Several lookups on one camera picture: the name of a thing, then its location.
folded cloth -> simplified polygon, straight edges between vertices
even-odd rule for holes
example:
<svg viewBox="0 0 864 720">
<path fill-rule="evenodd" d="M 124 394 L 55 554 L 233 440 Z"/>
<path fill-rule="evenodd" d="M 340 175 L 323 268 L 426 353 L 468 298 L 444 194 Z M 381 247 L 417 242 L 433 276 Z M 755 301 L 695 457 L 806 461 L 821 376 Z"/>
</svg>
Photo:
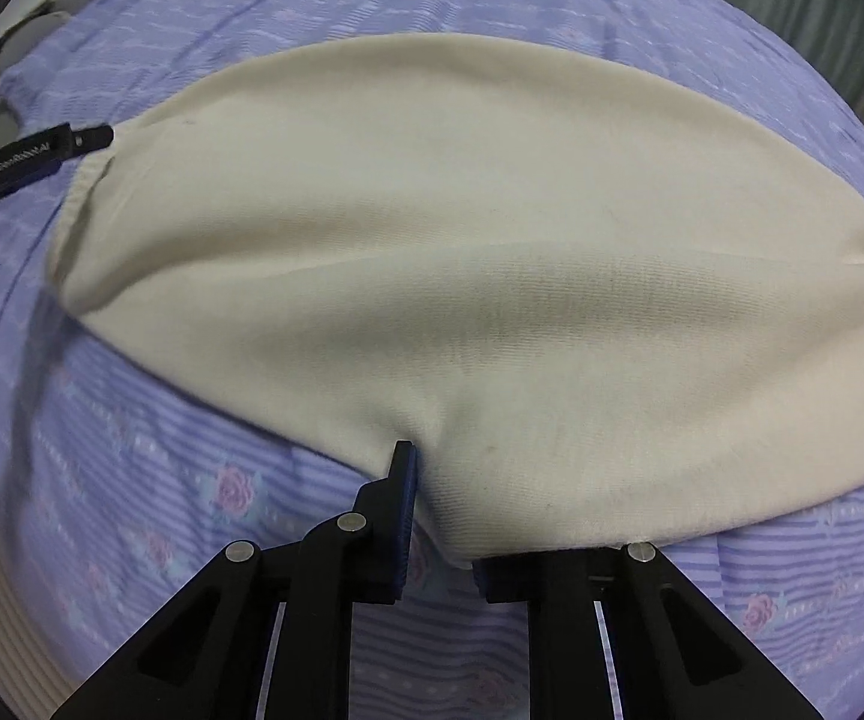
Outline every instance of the folded cloth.
<svg viewBox="0 0 864 720">
<path fill-rule="evenodd" d="M 376 477 L 416 442 L 454 560 L 864 485 L 863 197 L 608 61 L 401 34 L 242 62 L 83 161 L 48 268 L 210 405 Z"/>
</svg>

metal pin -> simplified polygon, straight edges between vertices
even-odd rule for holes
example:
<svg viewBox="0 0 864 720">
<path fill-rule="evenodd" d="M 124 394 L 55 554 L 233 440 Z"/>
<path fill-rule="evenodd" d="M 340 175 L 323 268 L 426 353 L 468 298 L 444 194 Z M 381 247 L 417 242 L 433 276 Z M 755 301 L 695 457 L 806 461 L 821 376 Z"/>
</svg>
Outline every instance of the metal pin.
<svg viewBox="0 0 864 720">
<path fill-rule="evenodd" d="M 365 526 L 368 520 L 365 517 L 362 517 L 362 514 L 359 512 L 346 512 L 336 520 L 336 524 L 339 526 L 340 531 L 345 531 L 346 533 L 355 533 L 356 531 L 361 531 Z"/>
<path fill-rule="evenodd" d="M 234 541 L 226 547 L 226 557 L 232 562 L 246 562 L 256 553 L 256 548 L 248 541 Z"/>
<path fill-rule="evenodd" d="M 635 544 L 629 544 L 626 549 L 629 552 L 629 557 L 639 562 L 649 562 L 653 557 L 656 557 L 656 548 L 648 541 L 637 541 Z"/>
</svg>

